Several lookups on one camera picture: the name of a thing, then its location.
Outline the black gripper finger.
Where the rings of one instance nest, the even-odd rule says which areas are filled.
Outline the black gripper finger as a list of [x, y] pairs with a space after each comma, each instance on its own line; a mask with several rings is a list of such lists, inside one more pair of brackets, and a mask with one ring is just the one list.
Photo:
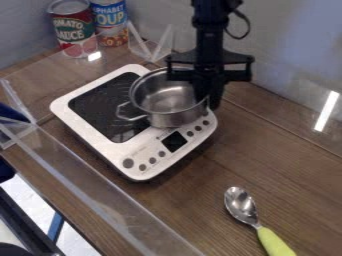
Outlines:
[[209, 94], [209, 81], [207, 79], [196, 79], [192, 85], [195, 100], [200, 102]]
[[220, 106], [220, 99], [224, 90], [224, 81], [221, 79], [212, 79], [209, 82], [209, 91], [208, 91], [208, 98], [209, 98], [209, 108], [216, 110]]

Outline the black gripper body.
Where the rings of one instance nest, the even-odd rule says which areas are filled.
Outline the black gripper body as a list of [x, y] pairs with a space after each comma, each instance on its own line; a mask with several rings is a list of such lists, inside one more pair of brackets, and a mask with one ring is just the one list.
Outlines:
[[217, 77], [224, 82], [248, 82], [252, 78], [251, 55], [223, 51], [221, 61], [200, 63], [196, 61], [196, 50], [172, 53], [164, 58], [167, 79], [172, 81], [193, 81], [196, 78]]

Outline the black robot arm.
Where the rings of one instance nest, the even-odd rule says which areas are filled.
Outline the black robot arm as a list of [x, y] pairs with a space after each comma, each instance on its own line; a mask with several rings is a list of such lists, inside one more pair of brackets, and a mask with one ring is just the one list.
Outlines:
[[[224, 86], [229, 82], [250, 82], [252, 78], [255, 57], [231, 52], [223, 47], [223, 33], [240, 40], [251, 30], [250, 20], [238, 10], [242, 4], [243, 0], [191, 0], [195, 48], [165, 57], [167, 79], [188, 81], [196, 89], [195, 98], [205, 98], [211, 110], [220, 106]], [[228, 31], [229, 14], [235, 14], [247, 24], [242, 36]]]

